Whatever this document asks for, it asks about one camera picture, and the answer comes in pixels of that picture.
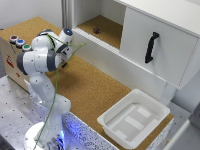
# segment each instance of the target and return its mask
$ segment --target white plastic bin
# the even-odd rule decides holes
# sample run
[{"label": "white plastic bin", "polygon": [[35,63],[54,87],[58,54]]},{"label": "white plastic bin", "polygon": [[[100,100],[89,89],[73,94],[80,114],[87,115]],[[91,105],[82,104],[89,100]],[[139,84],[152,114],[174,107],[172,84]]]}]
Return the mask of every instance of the white plastic bin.
[{"label": "white plastic bin", "polygon": [[135,149],[169,113],[169,108],[135,89],[97,120],[118,144]]}]

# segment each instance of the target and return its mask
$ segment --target green wire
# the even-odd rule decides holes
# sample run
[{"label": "green wire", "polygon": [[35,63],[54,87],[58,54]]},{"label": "green wire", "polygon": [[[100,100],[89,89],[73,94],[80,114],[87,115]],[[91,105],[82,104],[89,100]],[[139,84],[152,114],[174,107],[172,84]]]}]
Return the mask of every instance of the green wire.
[{"label": "green wire", "polygon": [[[50,37],[53,37],[53,36],[47,35],[47,37],[49,38],[49,41],[51,42],[51,45],[53,46],[54,52],[56,53],[55,47],[54,47],[54,45],[53,45],[53,43],[52,43],[52,40],[50,39]],[[71,44],[67,44],[67,43],[62,42],[62,41],[60,41],[60,40],[58,40],[58,41],[61,42],[61,43],[63,43],[63,44],[72,46]],[[87,43],[84,43],[84,44],[81,44],[81,45],[73,45],[73,46],[79,47],[79,48],[72,54],[72,56],[74,56],[74,54],[75,54],[81,47],[83,47],[83,46],[86,45],[86,44],[87,44]],[[53,103],[52,103],[52,106],[51,106],[51,108],[50,108],[49,114],[48,114],[48,116],[47,116],[47,119],[46,119],[46,121],[45,121],[43,127],[42,127],[42,130],[41,130],[41,132],[40,132],[40,135],[39,135],[39,137],[38,137],[38,139],[37,139],[37,142],[36,142],[35,147],[34,147],[33,150],[35,150],[35,148],[36,148],[36,146],[37,146],[37,144],[38,144],[38,142],[39,142],[39,140],[40,140],[40,137],[41,137],[41,135],[42,135],[42,132],[43,132],[43,130],[44,130],[44,127],[46,126],[47,121],[48,121],[48,119],[49,119],[49,116],[50,116],[50,114],[51,114],[51,111],[52,111],[52,109],[53,109],[53,106],[54,106],[54,103],[55,103],[55,100],[56,100],[57,87],[58,87],[58,69],[56,69],[56,88],[55,88],[55,93],[54,93],[54,100],[53,100]]]}]

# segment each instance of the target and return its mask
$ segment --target cabinet handle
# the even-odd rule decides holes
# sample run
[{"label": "cabinet handle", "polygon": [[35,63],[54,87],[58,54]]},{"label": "cabinet handle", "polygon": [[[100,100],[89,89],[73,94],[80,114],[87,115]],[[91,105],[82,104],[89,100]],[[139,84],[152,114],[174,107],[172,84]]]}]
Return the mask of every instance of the cabinet handle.
[{"label": "cabinet handle", "polygon": [[145,63],[148,64],[150,61],[153,60],[153,57],[151,57],[151,53],[152,53],[152,49],[153,49],[153,45],[154,45],[154,40],[156,38],[159,37],[159,34],[156,32],[153,32],[153,36],[151,37],[149,44],[148,44],[148,48],[147,48],[147,53],[145,56]]}]

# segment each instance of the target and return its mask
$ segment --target brown countertop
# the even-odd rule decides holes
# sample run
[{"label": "brown countertop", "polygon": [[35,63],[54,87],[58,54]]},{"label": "brown countertop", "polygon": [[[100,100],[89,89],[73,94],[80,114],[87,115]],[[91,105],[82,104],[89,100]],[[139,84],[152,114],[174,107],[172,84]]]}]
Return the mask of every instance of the brown countertop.
[{"label": "brown countertop", "polygon": [[[10,36],[18,35],[27,44],[31,44],[33,38],[44,29],[52,29],[56,34],[61,31],[45,20],[36,17],[0,31],[0,36],[9,42]],[[46,74],[55,85],[55,72]],[[123,148],[104,133],[97,118],[130,91],[131,89],[128,87],[77,56],[74,56],[64,69],[59,68],[57,93],[71,100],[71,112],[119,149]],[[147,148],[172,119],[171,114],[167,116],[137,150]]]}]

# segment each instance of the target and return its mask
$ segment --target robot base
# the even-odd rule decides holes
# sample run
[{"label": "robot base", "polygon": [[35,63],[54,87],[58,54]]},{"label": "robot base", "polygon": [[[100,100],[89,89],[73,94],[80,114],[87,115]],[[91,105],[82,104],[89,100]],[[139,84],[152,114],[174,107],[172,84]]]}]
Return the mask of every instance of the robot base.
[{"label": "robot base", "polygon": [[[36,141],[34,140],[34,137],[37,135],[37,133],[40,131],[40,129],[43,127],[44,123],[40,122],[32,126],[25,134],[24,137],[24,150],[49,150],[48,146],[43,146],[38,143],[38,145],[35,147]],[[66,147],[69,145],[69,138],[65,139]]]}]

